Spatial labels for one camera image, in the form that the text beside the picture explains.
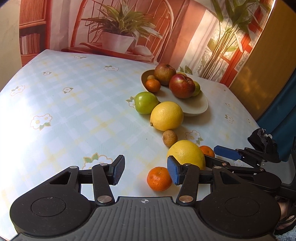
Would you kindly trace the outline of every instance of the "bookshelf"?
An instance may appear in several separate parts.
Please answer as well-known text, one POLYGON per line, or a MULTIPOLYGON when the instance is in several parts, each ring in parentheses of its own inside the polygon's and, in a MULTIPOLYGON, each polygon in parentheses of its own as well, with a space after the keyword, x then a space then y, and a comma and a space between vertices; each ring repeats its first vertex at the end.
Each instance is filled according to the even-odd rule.
POLYGON ((22 65, 49 48, 51 0, 21 0, 20 53, 22 65))

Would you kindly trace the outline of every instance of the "blue fabric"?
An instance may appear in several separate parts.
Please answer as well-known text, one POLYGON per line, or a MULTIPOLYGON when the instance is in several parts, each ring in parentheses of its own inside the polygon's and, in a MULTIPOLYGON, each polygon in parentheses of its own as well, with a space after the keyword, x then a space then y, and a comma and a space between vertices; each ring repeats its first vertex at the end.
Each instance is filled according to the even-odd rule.
POLYGON ((259 118, 258 125, 275 139, 280 159, 288 161, 296 136, 296 69, 282 91, 259 118))

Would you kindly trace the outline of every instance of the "fruit bowl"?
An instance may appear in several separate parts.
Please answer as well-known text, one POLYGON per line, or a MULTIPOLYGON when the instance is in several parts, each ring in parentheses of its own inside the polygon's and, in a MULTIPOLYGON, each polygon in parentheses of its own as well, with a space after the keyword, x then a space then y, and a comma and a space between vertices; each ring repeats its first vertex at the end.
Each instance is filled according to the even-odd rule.
MULTIPOLYGON (((145 71, 141 76, 141 83, 145 88, 145 83, 149 75, 154 74, 154 69, 145 71)), ((172 101, 177 103, 181 108, 185 116, 196 116, 205 112, 208 108, 207 98, 205 94, 200 91, 197 96, 192 96, 188 99, 179 99, 173 95, 167 86, 161 86, 160 91, 154 93, 160 102, 172 101)))

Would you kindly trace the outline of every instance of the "green apple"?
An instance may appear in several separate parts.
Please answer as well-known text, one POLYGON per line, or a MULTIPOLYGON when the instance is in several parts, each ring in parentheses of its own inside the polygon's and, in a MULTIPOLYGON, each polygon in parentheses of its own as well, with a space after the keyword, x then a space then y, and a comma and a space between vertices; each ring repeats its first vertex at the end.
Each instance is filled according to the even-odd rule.
POLYGON ((200 93, 200 84, 196 81, 193 81, 195 83, 195 91, 193 92, 192 96, 197 96, 200 93))
POLYGON ((150 92, 141 92, 135 96, 136 111, 140 114, 151 114, 155 106, 158 105, 157 97, 150 92))

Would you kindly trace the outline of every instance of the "potted plant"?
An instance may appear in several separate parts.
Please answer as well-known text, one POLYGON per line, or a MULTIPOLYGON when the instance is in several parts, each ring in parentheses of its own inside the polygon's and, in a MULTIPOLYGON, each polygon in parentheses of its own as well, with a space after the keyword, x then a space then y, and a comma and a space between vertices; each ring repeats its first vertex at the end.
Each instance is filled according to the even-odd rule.
POLYGON ((149 35, 162 38, 155 31, 156 26, 149 22, 151 17, 147 14, 134 11, 128 7, 124 0, 119 1, 118 8, 101 4, 105 9, 99 11, 104 15, 96 18, 83 18, 90 21, 92 32, 102 32, 102 48, 119 53, 125 53, 132 42, 139 37, 149 39, 149 35))

